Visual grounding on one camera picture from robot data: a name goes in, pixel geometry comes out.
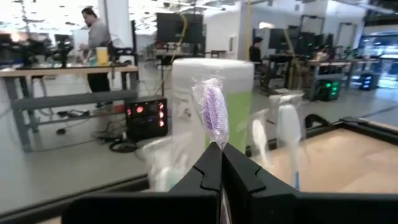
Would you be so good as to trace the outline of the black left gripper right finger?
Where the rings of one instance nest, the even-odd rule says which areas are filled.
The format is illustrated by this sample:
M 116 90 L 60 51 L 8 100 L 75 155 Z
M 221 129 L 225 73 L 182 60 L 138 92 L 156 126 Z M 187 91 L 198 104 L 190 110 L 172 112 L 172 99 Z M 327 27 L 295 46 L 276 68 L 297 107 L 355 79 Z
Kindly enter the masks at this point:
M 295 189 L 230 144 L 223 149 L 222 178 L 233 223 L 295 223 Z

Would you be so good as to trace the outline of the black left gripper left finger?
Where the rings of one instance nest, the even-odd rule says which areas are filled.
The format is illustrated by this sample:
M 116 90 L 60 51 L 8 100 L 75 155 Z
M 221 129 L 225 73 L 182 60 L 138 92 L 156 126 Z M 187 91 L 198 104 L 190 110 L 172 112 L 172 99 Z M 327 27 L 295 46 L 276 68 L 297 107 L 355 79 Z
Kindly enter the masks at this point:
M 185 176 L 169 191 L 173 195 L 170 223 L 220 222 L 222 151 L 211 143 Z

